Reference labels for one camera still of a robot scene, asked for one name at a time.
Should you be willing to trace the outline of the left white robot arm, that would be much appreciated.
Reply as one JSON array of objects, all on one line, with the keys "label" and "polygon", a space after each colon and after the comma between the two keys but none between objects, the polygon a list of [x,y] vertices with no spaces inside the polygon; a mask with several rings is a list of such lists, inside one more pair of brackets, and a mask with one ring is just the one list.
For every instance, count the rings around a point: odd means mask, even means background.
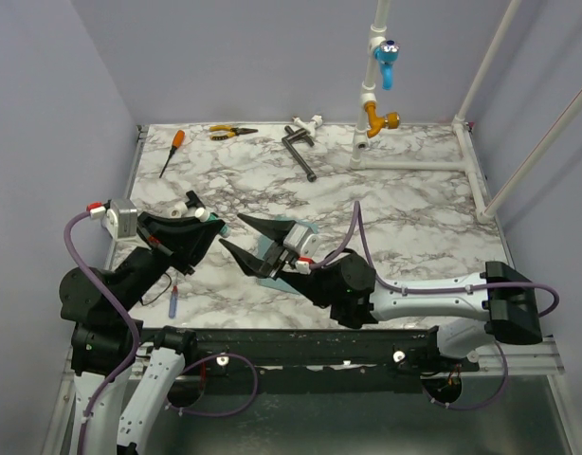
[{"label": "left white robot arm", "polygon": [[[100,218],[113,239],[139,240],[139,246],[115,270],[88,266],[71,238],[72,228],[87,218]],[[64,243],[76,266],[63,277],[59,295],[62,319],[75,325],[71,453],[139,454],[145,448],[174,380],[196,367],[199,351],[193,330],[160,329],[148,368],[125,402],[143,328],[129,312],[170,269],[193,273],[225,227],[212,215],[168,219],[148,212],[122,215],[105,207],[92,208],[67,223]]]}]

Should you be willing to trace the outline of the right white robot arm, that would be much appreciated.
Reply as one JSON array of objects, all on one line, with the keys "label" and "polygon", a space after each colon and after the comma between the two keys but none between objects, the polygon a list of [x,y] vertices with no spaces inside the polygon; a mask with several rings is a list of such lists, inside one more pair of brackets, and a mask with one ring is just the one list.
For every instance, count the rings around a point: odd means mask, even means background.
[{"label": "right white robot arm", "polygon": [[492,261],[482,273],[449,280],[385,281],[372,263],[346,245],[323,261],[312,257],[318,236],[296,221],[241,220],[271,241],[258,258],[228,240],[221,243],[248,277],[285,282],[343,327],[360,329],[393,319],[450,318],[424,348],[424,360],[442,372],[493,342],[536,345],[543,339],[535,284],[508,264]]}]

